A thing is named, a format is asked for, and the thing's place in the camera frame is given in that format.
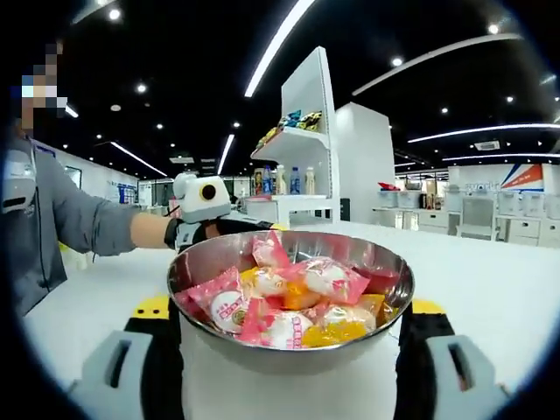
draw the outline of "box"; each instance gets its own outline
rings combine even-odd
[[[522,196],[517,191],[498,192],[498,214],[502,216],[521,216]]]
[[[419,208],[420,191],[397,191],[396,204],[399,208]]]
[[[383,207],[383,208],[396,207],[397,193],[398,191],[379,191],[377,193],[377,196],[379,197],[379,207]]]
[[[539,218],[544,216],[543,192],[523,191],[521,196],[521,206],[524,216]]]

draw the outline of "water bottle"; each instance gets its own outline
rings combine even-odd
[[[272,178],[270,177],[270,167],[264,166],[264,172],[262,173],[262,193],[272,194]]]
[[[299,171],[297,166],[291,168],[290,194],[292,195],[301,194],[301,178],[299,177]]]

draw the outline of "metal bowl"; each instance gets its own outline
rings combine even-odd
[[[398,281],[387,293],[387,301],[397,308],[397,313],[385,325],[359,339],[337,346],[280,350],[242,343],[199,321],[193,312],[181,307],[174,294],[197,284],[207,282],[223,270],[235,266],[239,271],[256,266],[251,254],[254,237],[265,238],[269,232],[230,234],[203,241],[185,250],[171,263],[167,284],[171,299],[179,308],[181,331],[194,331],[212,349],[234,363],[265,374],[316,374],[346,364],[384,337],[389,328],[403,315],[412,300],[414,277],[407,263],[388,249],[362,239],[339,234],[319,232],[277,232],[278,238],[293,263],[312,256],[330,256],[341,263],[350,264],[360,272],[379,268],[399,273]],[[379,284],[370,283],[374,291]]]

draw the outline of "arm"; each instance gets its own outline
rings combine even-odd
[[[92,197],[72,182],[54,158],[49,157],[45,165],[45,176],[52,179],[54,220],[62,243],[100,256],[116,256],[136,247],[167,248],[169,218]]]

